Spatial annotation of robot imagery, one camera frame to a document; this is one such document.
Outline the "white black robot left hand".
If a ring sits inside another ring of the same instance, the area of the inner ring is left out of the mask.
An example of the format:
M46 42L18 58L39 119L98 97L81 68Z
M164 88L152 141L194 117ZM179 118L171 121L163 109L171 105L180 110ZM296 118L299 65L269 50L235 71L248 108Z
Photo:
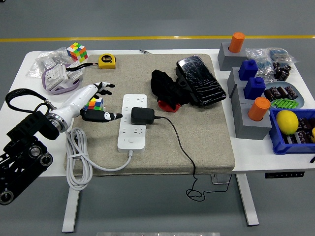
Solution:
M121 119L123 115L119 113L109 113L100 110L84 110L86 104L95 97L97 93L101 95L111 95L112 93L106 88L113 88L114 86L114 84L108 82L98 82L85 86L77 90L59 108L53 110L51 114L61 117L66 124L70 124L72 119L78 116L82 116L83 120L91 122L109 122Z

